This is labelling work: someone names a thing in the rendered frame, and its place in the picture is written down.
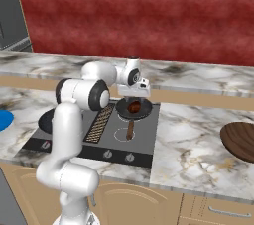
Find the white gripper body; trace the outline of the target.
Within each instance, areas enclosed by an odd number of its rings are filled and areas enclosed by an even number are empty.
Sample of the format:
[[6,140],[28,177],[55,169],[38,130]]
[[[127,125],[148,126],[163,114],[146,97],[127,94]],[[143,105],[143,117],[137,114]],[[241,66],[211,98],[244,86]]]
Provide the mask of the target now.
[[146,84],[137,84],[133,86],[118,85],[118,94],[125,97],[147,98],[151,95],[150,87]]

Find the dark wooden plate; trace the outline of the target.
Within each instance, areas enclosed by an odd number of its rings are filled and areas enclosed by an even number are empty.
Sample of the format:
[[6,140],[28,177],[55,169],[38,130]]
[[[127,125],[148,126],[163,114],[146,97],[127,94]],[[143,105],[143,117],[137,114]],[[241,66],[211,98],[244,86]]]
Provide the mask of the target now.
[[222,144],[236,158],[254,164],[254,124],[231,122],[220,130]]

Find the blue bowl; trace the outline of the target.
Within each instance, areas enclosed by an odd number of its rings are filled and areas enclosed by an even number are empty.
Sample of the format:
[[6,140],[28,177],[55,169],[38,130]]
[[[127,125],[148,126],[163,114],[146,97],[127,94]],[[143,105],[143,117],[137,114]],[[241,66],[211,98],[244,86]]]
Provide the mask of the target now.
[[8,110],[0,110],[0,132],[7,129],[13,122],[14,115]]

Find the grey fridge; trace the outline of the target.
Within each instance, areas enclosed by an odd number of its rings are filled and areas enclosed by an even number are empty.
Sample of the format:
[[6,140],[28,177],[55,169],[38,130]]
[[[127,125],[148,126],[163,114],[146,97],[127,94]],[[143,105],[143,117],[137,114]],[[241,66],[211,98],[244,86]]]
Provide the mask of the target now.
[[0,0],[0,51],[32,50],[20,0]]

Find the brown steak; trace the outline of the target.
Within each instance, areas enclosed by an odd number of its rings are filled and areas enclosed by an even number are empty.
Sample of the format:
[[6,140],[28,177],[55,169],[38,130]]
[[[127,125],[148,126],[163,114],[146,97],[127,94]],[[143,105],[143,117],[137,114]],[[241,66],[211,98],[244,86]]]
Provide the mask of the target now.
[[141,108],[141,103],[139,101],[134,101],[128,106],[128,111],[130,113],[138,113]]

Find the black hob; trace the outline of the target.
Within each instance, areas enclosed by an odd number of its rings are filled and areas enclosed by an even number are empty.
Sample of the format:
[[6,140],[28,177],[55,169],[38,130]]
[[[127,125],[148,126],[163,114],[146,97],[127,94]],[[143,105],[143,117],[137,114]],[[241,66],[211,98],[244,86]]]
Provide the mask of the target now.
[[[104,109],[83,111],[81,119],[76,119],[83,124],[83,148],[78,156],[149,169],[153,161],[160,104],[152,104],[150,115],[134,122],[134,136],[127,140],[128,121],[118,115],[118,101],[111,99]],[[103,156],[107,150],[112,152],[110,159]],[[130,153],[135,157],[132,163],[125,161]]]

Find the black round pan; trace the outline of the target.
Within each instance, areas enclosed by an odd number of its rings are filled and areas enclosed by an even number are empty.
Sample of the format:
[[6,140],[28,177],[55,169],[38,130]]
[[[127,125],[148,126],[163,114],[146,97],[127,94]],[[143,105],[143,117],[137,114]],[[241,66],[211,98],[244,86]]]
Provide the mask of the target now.
[[38,121],[39,128],[45,133],[50,134],[52,132],[52,120],[54,117],[55,109],[51,109],[45,112]]

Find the beige cupboard door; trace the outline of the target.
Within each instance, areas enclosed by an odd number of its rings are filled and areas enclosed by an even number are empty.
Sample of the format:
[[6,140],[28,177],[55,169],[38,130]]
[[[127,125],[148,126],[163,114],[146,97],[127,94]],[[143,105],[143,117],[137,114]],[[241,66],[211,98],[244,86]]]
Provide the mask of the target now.
[[182,194],[127,183],[103,182],[95,193],[101,225],[177,225]]
[[60,194],[36,180],[36,170],[0,164],[28,225],[53,225],[61,214]]

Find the beige drawer front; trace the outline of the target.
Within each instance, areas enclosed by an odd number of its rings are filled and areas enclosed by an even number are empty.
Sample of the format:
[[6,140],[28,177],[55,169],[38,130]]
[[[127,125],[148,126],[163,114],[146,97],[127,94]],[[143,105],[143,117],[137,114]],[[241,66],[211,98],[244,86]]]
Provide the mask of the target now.
[[[237,218],[213,213],[214,209],[235,213],[251,213],[251,218]],[[184,194],[178,225],[254,225],[254,205]]]

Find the grey dishwasher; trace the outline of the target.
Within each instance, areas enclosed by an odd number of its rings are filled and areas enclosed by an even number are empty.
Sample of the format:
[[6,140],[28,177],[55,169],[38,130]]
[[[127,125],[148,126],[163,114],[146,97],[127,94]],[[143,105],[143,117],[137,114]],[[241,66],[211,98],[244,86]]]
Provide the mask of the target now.
[[0,225],[27,225],[16,198],[0,169]]

